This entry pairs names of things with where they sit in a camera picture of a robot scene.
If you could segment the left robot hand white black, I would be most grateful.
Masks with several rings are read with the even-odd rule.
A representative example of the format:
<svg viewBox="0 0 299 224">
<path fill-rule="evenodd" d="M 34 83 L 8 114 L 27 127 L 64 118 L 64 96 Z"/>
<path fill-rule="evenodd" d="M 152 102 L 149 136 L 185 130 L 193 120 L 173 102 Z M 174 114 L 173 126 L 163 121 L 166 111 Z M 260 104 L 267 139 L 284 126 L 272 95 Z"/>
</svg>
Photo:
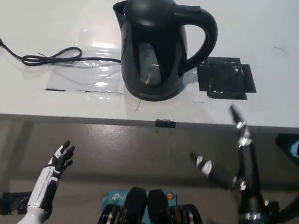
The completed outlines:
<svg viewBox="0 0 299 224">
<path fill-rule="evenodd" d="M 37 179 L 28 206 L 37 207 L 46 212 L 51 209 L 59 180 L 65 170 L 73 164 L 71 158 L 74 150 L 75 147 L 70 147 L 70 141 L 67 140 L 55 151 Z"/>
</svg>

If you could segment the right robot hand black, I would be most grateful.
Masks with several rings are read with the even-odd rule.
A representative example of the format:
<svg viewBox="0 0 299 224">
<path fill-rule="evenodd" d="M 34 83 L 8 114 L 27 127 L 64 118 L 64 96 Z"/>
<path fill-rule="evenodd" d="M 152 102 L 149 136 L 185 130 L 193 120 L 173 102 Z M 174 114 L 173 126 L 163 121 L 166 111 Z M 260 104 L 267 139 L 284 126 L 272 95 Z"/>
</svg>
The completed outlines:
<svg viewBox="0 0 299 224">
<path fill-rule="evenodd" d="M 239 168 L 236 174 L 208 160 L 202 155 L 190 153 L 189 158 L 208 180 L 225 190 L 239 190 L 241 202 L 239 214 L 243 219 L 274 221 L 273 214 L 261 193 L 261 182 L 253 138 L 249 126 L 238 107 L 229 107 L 236 125 Z"/>
</svg>

